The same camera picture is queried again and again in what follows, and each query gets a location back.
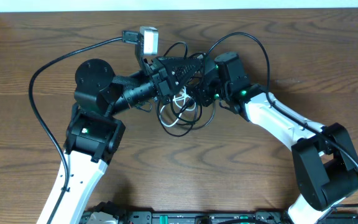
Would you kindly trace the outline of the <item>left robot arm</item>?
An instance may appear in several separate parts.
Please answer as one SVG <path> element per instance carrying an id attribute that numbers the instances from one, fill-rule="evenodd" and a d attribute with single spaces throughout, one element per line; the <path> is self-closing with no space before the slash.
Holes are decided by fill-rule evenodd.
<path id="1" fill-rule="evenodd" d="M 63 160 L 38 223 L 79 223 L 126 130 L 114 115 L 152 98 L 169 101 L 201 66 L 200 58 L 156 57 L 122 77 L 104 60 L 83 62 L 75 73 Z"/>

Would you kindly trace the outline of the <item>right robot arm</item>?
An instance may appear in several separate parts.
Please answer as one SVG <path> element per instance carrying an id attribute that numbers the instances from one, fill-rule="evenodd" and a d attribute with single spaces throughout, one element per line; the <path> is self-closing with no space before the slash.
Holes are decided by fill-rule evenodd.
<path id="1" fill-rule="evenodd" d="M 225 109 L 268 131 L 292 154 L 300 196 L 287 213 L 292 223 L 318 223 L 358 190 L 358 156 L 344 126 L 325 126 L 252 84 L 237 53 L 201 57 L 201 101 L 224 101 Z"/>

